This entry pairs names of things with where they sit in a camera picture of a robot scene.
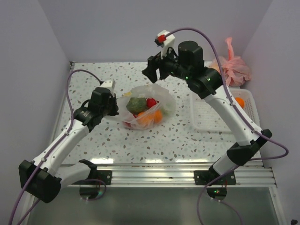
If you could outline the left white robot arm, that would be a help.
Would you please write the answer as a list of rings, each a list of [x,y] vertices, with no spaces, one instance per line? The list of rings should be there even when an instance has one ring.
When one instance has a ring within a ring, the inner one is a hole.
[[[108,80],[93,90],[91,98],[75,110],[67,128],[31,162],[19,165],[21,187],[39,200],[51,202],[64,187],[83,180],[87,184],[100,178],[95,164],[80,160],[75,165],[60,169],[73,148],[87,136],[105,116],[118,115],[114,82]]]

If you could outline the clear printed plastic bag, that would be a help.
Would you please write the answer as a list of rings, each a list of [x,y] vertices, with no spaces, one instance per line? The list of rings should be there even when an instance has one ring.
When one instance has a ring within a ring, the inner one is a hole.
[[[155,99],[157,101],[157,104],[151,108],[148,108],[144,112],[153,114],[156,110],[161,110],[163,114],[163,120],[160,123],[170,118],[175,112],[175,98],[167,89],[158,84],[148,84],[134,87],[131,91],[123,94],[117,99],[119,115],[116,116],[116,120],[126,128],[145,130],[160,124],[155,124],[153,120],[151,125],[141,126],[137,121],[138,114],[132,114],[126,109],[126,105],[129,102],[130,98]]]

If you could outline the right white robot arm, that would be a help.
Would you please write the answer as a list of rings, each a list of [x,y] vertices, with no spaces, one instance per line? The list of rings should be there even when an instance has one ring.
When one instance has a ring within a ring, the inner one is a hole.
[[[203,50],[194,41],[180,43],[178,52],[169,47],[165,55],[159,52],[150,56],[142,73],[152,83],[170,75],[186,81],[188,88],[209,104],[230,128],[236,142],[209,168],[209,179],[214,184],[221,183],[229,170],[251,160],[267,142],[260,135],[272,136],[268,129],[261,129],[243,111],[223,83],[221,74],[204,65]]]

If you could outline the red fruit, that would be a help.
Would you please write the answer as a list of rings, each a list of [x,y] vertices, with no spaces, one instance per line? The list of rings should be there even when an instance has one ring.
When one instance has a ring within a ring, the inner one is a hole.
[[[146,100],[146,103],[147,103],[147,107],[151,108],[151,107],[155,106],[158,102],[153,98],[148,98]]]

